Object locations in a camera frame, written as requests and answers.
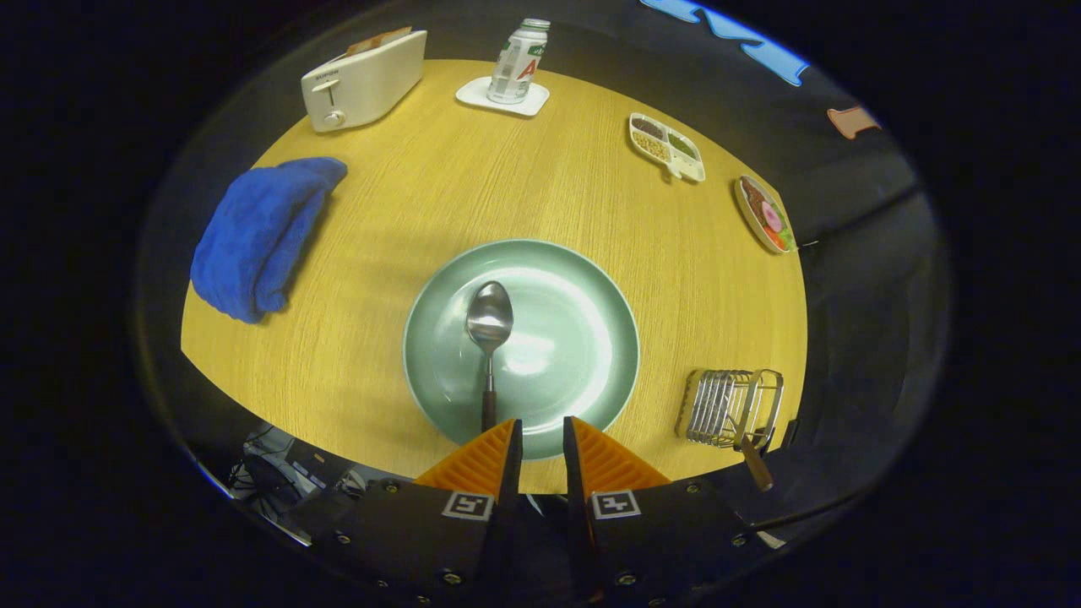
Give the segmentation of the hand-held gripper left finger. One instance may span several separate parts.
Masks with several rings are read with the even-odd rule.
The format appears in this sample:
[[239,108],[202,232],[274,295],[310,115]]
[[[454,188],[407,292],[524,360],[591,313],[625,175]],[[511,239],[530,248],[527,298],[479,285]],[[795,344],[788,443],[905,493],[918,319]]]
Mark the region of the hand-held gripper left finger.
[[317,538],[320,561],[390,607],[486,607],[519,503],[522,424],[508,420],[413,481],[385,478]]

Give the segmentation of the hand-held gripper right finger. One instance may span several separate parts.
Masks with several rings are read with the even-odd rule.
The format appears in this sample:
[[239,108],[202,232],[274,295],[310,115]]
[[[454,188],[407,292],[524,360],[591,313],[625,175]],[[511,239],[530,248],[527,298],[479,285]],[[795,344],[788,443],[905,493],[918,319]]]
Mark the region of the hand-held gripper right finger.
[[579,418],[563,427],[573,589],[595,607],[683,607],[773,548],[706,478],[669,480]]

